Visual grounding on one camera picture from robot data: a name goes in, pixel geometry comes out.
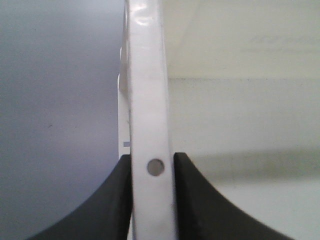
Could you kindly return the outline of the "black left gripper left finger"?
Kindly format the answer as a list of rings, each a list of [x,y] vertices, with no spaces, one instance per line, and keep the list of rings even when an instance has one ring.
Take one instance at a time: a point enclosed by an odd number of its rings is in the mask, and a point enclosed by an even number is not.
[[[131,157],[122,155],[103,184],[69,215],[33,240],[125,240],[132,212]]]

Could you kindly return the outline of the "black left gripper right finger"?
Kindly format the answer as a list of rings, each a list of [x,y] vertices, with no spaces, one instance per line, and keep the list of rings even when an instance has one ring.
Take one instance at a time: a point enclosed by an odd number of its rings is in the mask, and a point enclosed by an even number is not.
[[[179,239],[288,239],[220,194],[184,152],[174,154],[174,176]]]

